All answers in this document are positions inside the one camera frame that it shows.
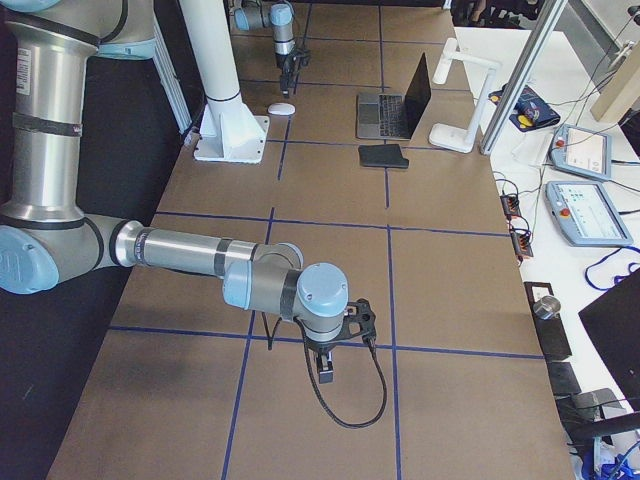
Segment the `metal cylinder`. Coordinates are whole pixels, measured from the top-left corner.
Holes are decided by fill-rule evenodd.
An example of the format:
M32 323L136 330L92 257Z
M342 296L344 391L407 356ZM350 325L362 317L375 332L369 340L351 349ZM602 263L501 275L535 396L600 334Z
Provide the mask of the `metal cylinder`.
M533 313L541 320L549 320L560 312L560 301L551 295L545 295L533 304Z
M96 47L17 21L16 113L29 121L80 125L87 58ZM80 137L16 129L13 196L0 213L33 222L83 218L76 206Z
M144 228L129 222L116 234L115 254L123 266L146 265L216 277L237 260L251 260L255 243Z
M296 46L293 36L293 11L291 6L285 3L274 5L271 7L269 18L273 25L276 58L279 60L279 56L288 55Z

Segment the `white pillar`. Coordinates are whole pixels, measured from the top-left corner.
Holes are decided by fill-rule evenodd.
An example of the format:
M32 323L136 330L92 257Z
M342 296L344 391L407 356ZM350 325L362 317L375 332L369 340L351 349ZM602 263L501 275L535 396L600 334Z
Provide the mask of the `white pillar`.
M196 158L258 163L268 117L254 117L242 103L222 0L180 0L207 96Z

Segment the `computer mouse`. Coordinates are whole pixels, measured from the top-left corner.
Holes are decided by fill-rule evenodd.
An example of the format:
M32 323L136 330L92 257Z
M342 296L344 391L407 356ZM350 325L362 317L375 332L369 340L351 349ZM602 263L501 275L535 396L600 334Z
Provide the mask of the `computer mouse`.
M296 107L290 103L273 103L269 105L267 110L271 115L293 115L296 113Z

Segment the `white desk lamp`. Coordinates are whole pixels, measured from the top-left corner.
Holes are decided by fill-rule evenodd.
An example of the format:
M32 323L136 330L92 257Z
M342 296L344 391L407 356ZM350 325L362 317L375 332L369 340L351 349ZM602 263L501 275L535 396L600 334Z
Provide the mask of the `white desk lamp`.
M489 95L489 90L493 84L493 79L496 76L496 71L502 64L495 60L473 57L466 53L457 51L457 48L458 41L455 38L447 39L447 43L445 43L442 55L440 56L440 62L438 62L438 67L436 68L436 73L433 75L433 83L442 85L447 81L447 76L449 75L449 69L451 68L451 62L453 60L475 63L486 67L488 69L487 77L484 80L482 92L478 98L478 103L476 104L476 109L471 117L469 127L464 130L462 128L436 123L429 134L429 142L437 147L448 148L449 150L455 150L456 152L469 153L473 148L476 132L480 125L480 118L482 117L482 111L487 103L487 96Z

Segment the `open laptop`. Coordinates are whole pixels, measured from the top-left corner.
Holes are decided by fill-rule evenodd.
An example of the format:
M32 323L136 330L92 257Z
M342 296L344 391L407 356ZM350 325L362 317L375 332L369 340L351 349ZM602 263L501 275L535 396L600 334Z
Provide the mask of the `open laptop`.
M403 97L397 93L358 94L358 138L410 140L431 100L427 57L423 53Z

